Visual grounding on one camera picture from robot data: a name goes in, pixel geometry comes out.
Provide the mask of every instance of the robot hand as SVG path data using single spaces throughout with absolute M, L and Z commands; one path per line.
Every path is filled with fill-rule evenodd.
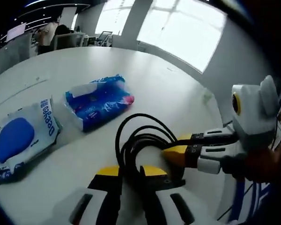
M 143 203 L 148 225 L 223 225 L 209 216 L 207 206 L 183 187 L 175 186 L 166 172 L 141 167 Z M 118 166 L 100 170 L 88 188 L 71 193 L 53 208 L 42 225 L 115 225 L 120 209 L 122 178 Z
M 279 110 L 272 77 L 267 76 L 260 86 L 234 85 L 232 106 L 231 124 L 204 133 L 184 135 L 179 141 L 185 145 L 165 149 L 163 155 L 179 166 L 213 174 L 218 174 L 222 168 L 224 173 L 238 178 L 250 176 L 251 171 L 247 169 L 258 156 L 263 156 L 262 160 L 259 158 L 260 163 L 270 162 L 267 150 L 275 135 Z

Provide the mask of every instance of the ceiling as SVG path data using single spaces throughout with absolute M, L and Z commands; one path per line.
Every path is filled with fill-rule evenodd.
M 106 0 L 0 0 L 0 44 L 5 41 L 3 37 L 7 34 L 7 31 L 21 23 L 30 23 L 26 25 L 26 29 L 41 27 L 42 24 L 49 23 L 54 17 L 61 15 L 64 7 L 77 7 L 76 13 L 79 13 L 105 1 Z

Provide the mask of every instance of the wall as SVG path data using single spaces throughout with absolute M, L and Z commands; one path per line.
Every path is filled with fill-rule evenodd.
M 66 25 L 68 28 L 71 28 L 76 9 L 77 7 L 64 7 L 59 23 Z
M 104 3 L 86 9 L 78 14 L 76 26 L 80 26 L 83 33 L 95 36 L 96 26 L 103 9 Z
M 218 102 L 223 122 L 230 121 L 231 117 L 231 88 L 233 84 L 260 84 L 268 74 L 273 74 L 263 53 L 251 38 L 230 19 L 227 19 L 222 37 L 217 49 L 210 60 L 205 72 L 201 74 L 179 58 L 145 43 L 138 47 L 136 38 L 141 24 L 149 10 L 152 0 L 136 0 L 122 36 L 114 37 L 114 47 L 138 49 L 167 60 L 177 66 L 194 79 L 208 88 Z M 81 18 L 83 32 L 91 35 L 95 33 L 96 23 L 102 11 L 102 5 L 86 10 Z

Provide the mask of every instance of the round table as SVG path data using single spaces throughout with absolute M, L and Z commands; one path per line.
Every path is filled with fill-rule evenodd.
M 73 86 L 116 74 L 126 79 L 135 102 L 116 119 L 83 134 L 65 116 L 61 106 L 63 93 Z M 35 80 L 43 82 L 25 89 Z M 54 115 L 64 126 L 55 150 L 41 157 L 22 180 L 0 185 L 0 204 L 16 224 L 44 221 L 52 215 L 57 202 L 76 188 L 87 187 L 101 167 L 116 165 L 115 134 L 120 123 L 131 114 L 155 116 L 177 137 L 222 127 L 212 93 L 169 62 L 143 52 L 80 47 L 53 51 L 23 61 L 0 75 L 0 120 L 7 113 L 50 95 L 54 101 Z M 121 142 L 124 143 L 132 131 L 144 124 L 153 122 L 145 118 L 129 122 Z M 164 168 L 160 151 L 154 148 L 144 149 L 137 163 Z M 233 191 L 226 187 L 227 176 L 222 172 L 211 175 L 186 169 L 185 179 L 185 187 L 205 201 L 212 216 L 222 214 L 227 209 L 224 207 L 231 204 Z M 124 185 L 118 224 L 143 223 L 141 204 L 133 196 L 129 187 Z

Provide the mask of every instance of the wet wipes package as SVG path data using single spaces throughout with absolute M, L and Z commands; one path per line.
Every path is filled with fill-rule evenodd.
M 117 117 L 134 102 L 120 75 L 73 87 L 64 98 L 74 123 L 85 132 Z
M 23 107 L 0 121 L 0 180 L 7 180 L 56 142 L 60 126 L 52 99 Z

